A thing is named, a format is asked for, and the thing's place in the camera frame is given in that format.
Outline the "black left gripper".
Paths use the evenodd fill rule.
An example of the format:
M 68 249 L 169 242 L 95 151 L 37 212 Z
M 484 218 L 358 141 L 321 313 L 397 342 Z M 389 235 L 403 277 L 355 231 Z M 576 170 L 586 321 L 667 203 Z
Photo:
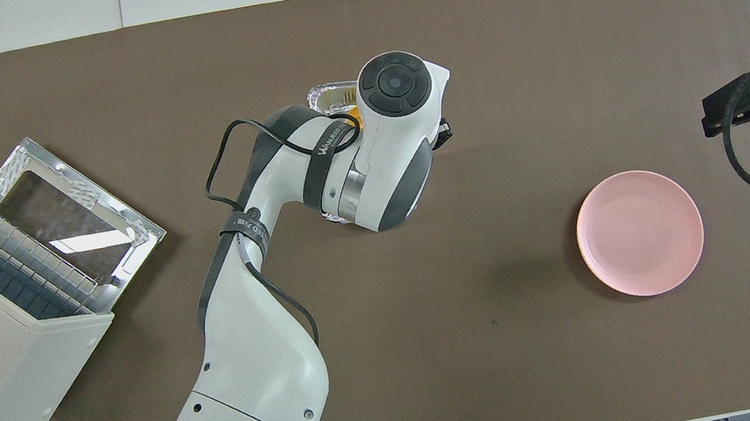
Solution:
M 449 125 L 449 121 L 447 120 L 446 117 L 440 118 L 437 131 L 438 131 L 438 134 L 434 143 L 435 150 L 438 150 L 440 147 L 444 146 L 445 143 L 449 141 L 451 137 L 454 136 L 453 130 L 451 129 L 451 126 Z

